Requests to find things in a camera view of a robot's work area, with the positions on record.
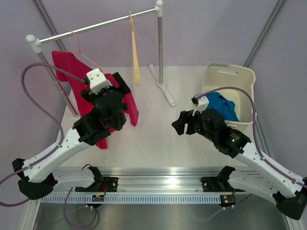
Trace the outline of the beige plastic hanger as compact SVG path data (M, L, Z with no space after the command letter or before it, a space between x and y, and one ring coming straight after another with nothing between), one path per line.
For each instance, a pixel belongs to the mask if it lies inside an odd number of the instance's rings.
M139 62L138 62L138 55L137 55L137 46L136 46L136 39L135 39L135 23L132 19L132 12L129 12L130 18L130 26L131 26L131 41L132 41L132 58L133 58L133 71L134 71L134 82L135 85L140 86L142 83Z

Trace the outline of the blue t shirt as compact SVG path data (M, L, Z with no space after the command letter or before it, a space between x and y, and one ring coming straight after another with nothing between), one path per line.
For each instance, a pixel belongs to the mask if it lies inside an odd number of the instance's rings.
M209 101L207 109L215 109L224 117L224 120L239 122L233 101L227 100L218 92L209 93L206 97Z

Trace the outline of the pink wire hanger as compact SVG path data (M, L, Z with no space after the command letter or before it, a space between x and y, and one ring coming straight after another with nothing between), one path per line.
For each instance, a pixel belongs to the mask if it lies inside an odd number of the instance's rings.
M78 54L78 55L82 55L87 61L89 61L93 66L95 66L96 68L99 68L100 70L102 70L104 73L106 73L106 71L99 65L97 65L94 61L92 61L89 57L87 57L81 48L81 44L80 44L80 40L79 37L77 36L76 33L74 33L72 30L67 29L67 32L71 32L71 34L76 38L77 41L77 46L78 46L78 51L77 52L73 52L73 54Z

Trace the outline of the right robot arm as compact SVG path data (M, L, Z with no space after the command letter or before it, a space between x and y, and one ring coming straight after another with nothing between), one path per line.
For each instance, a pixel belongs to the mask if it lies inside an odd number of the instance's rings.
M262 152L241 131L228 127L224 117L214 109L203 112L182 111L172 127L179 135L199 134L213 143L222 154L240 161L261 178L224 167L217 178L222 190L244 190L276 205L287 217L300 220L307 207L307 180L283 167Z

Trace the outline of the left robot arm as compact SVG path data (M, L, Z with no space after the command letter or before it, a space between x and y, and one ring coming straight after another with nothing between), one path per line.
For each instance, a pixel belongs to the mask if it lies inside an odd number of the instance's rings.
M130 88L116 72L114 86L99 69L87 73L84 83L89 90L81 96L90 102L93 109L77 120L59 142L55 142L36 156L12 162L20 180L18 187L22 194L37 200L59 189L75 188L77 192L96 192L103 188L104 178L97 167L89 166L80 171L59 171L57 168L75 154L94 146L111 135L111 130L120 131L126 123L124 112L128 105L124 96Z

